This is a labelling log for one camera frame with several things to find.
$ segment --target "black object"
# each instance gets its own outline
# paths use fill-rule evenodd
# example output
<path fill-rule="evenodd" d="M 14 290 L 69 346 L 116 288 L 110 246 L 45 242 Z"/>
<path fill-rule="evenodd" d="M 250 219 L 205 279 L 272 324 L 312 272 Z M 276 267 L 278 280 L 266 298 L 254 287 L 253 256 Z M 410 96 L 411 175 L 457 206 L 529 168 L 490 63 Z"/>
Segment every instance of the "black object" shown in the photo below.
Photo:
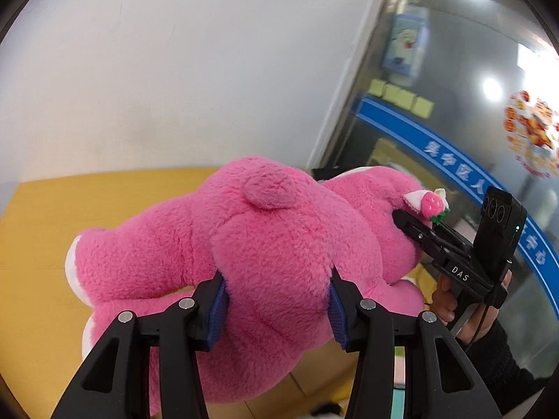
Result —
<path fill-rule="evenodd" d="M 501 418 L 483 380 L 434 313 L 390 313 L 363 299 L 334 268 L 328 315 L 342 348 L 360 352 L 346 419 L 391 417 L 395 345 L 405 347 L 404 419 Z"/>
<path fill-rule="evenodd" d="M 489 186 L 472 244 L 443 223 L 431 229 L 402 209 L 392 213 L 395 225 L 433 258 L 433 267 L 459 287 L 455 319 L 448 324 L 454 335 L 479 303 L 500 308 L 507 299 L 501 282 L 512 263 L 526 215 L 512 194 Z"/>
<path fill-rule="evenodd" d="M 149 350 L 159 347 L 161 412 L 166 419 L 208 419 L 195 351 L 219 340 L 228 305 L 218 272 L 192 298 L 164 312 L 121 312 L 83 361 L 52 419 L 148 419 Z"/>

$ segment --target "plush toy's arm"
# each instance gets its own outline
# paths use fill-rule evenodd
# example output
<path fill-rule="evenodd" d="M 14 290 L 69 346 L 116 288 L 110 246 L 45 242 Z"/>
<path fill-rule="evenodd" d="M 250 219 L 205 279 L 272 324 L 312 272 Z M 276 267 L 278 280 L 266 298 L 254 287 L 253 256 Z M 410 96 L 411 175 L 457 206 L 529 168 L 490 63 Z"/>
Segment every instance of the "plush toy's arm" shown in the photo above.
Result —
<path fill-rule="evenodd" d="M 165 201 L 115 229 L 78 236 L 65 271 L 86 304 L 154 298 L 193 283 L 191 196 Z"/>

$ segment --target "plush toy's tail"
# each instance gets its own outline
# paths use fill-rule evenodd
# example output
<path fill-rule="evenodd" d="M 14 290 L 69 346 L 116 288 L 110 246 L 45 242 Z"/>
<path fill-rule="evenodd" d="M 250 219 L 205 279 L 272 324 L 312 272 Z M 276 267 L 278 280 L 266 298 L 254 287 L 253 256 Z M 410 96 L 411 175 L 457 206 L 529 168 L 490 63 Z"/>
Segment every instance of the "plush toy's tail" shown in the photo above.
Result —
<path fill-rule="evenodd" d="M 294 181 L 284 168 L 270 163 L 248 174 L 242 192 L 249 202 L 262 210 L 291 208 L 297 201 Z"/>

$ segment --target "pink plush toy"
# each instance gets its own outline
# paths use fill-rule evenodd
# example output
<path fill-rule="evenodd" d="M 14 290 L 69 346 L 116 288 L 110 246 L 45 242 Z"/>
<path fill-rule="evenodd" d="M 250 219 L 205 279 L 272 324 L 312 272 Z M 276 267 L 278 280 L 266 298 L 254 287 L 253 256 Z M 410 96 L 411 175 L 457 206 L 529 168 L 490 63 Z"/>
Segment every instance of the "pink plush toy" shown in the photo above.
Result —
<path fill-rule="evenodd" d="M 206 401 L 234 402 L 267 391 L 304 351 L 332 338 L 326 314 L 332 266 L 365 297 L 407 315 L 424 307 L 401 280 L 420 251 L 392 221 L 404 208 L 424 222 L 444 194 L 420 190 L 393 169 L 356 169 L 326 183 L 258 157 L 232 162 L 199 190 L 173 198 L 115 229 L 85 230 L 66 257 L 74 293 L 93 307 L 87 355 L 122 310 L 148 315 L 192 292 L 219 270 L 230 298 L 222 339 L 198 353 Z M 152 350 L 150 410 L 160 410 Z"/>

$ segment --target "blue stripe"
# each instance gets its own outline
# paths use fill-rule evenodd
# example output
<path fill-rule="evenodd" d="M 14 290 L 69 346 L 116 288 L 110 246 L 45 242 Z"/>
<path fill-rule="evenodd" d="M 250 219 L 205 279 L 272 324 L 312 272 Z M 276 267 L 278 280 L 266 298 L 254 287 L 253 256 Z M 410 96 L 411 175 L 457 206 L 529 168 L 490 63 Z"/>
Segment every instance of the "blue stripe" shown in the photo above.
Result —
<path fill-rule="evenodd" d="M 417 124 L 409 117 L 369 97 L 363 99 L 357 117 L 392 137 L 433 165 L 481 204 L 490 185 L 505 188 L 462 151 Z M 559 263 L 553 246 L 528 216 L 518 249 L 534 271 L 559 317 Z"/>

